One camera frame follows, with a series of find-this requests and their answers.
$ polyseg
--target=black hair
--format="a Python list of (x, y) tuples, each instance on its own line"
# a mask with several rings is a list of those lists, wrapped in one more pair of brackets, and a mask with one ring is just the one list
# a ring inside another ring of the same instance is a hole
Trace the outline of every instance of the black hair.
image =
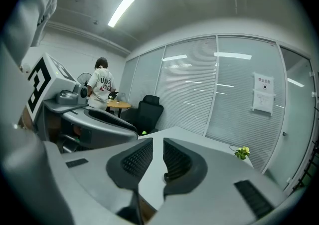
[(95, 68), (96, 69), (99, 69), (100, 66), (102, 66), (103, 68), (108, 68), (108, 61), (106, 60), (106, 58), (104, 57), (100, 57), (98, 60), (96, 60), (96, 63), (95, 63)]

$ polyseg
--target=fluorescent light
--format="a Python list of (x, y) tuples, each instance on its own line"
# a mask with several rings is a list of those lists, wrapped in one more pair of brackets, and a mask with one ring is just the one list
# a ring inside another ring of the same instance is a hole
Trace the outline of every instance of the fluorescent light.
[(134, 2), (134, 0), (123, 0), (121, 4), (118, 6), (116, 11), (114, 12), (113, 16), (111, 17), (110, 22), (108, 25), (110, 27), (114, 27), (117, 21), (120, 19), (120, 17), (123, 15), (123, 13), (128, 9), (128, 7)]
[(294, 81), (293, 79), (287, 79), (290, 83), (297, 85), (298, 87), (304, 87), (305, 85), (300, 84), (299, 82)]
[(251, 59), (251, 55), (245, 55), (245, 54), (239, 54), (239, 53), (215, 52), (214, 56), (217, 56), (217, 54), (219, 54), (219, 56), (223, 56), (223, 57), (242, 58), (242, 59), (246, 59), (246, 60)]
[(176, 55), (176, 56), (171, 56), (163, 59), (163, 62), (165, 61), (170, 61), (170, 60), (176, 60), (176, 59), (182, 59), (182, 58), (187, 58), (187, 55)]
[(176, 65), (169, 65), (169, 66), (166, 66), (165, 68), (184, 68), (184, 67), (190, 67), (191, 64), (176, 64)]
[(185, 82), (187, 82), (187, 83), (202, 83), (200, 81), (185, 81)]
[(185, 102), (185, 101), (183, 101), (183, 103), (185, 103), (185, 104), (190, 104), (190, 105), (194, 105), (194, 106), (197, 106), (196, 104), (188, 103), (188, 102)]
[(223, 85), (223, 84), (217, 84), (217, 86), (234, 87), (234, 86), (230, 86), (230, 85)]

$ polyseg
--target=potted plant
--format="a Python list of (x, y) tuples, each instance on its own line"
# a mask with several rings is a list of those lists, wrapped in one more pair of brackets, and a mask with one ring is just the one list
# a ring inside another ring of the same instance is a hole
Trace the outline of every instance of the potted plant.
[(244, 146), (243, 148), (238, 148), (238, 150), (235, 152), (235, 156), (241, 160), (246, 159), (246, 156), (249, 157), (249, 148)]

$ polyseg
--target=door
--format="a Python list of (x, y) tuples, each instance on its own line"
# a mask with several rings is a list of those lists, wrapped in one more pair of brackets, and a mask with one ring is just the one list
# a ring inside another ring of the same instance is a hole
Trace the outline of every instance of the door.
[(281, 47), (281, 51), (288, 81), (287, 131), (265, 175), (284, 190), (301, 164), (310, 142), (316, 98), (310, 61), (288, 49)]

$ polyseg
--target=white desk surface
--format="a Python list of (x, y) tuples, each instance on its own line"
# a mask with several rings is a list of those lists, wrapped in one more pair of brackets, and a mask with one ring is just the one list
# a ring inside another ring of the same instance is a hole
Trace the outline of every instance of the white desk surface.
[[(167, 173), (166, 165), (163, 161), (163, 138), (175, 138), (198, 144), (207, 148), (222, 151), (234, 155), (234, 151), (229, 148), (229, 144), (218, 142), (216, 140), (200, 136), (181, 127), (172, 127), (153, 134), (140, 136), (139, 139), (153, 138), (153, 160), (139, 183), (140, 195), (156, 210), (164, 203), (163, 189), (166, 186), (164, 173)], [(253, 167), (249, 158), (243, 160), (249, 166)]]

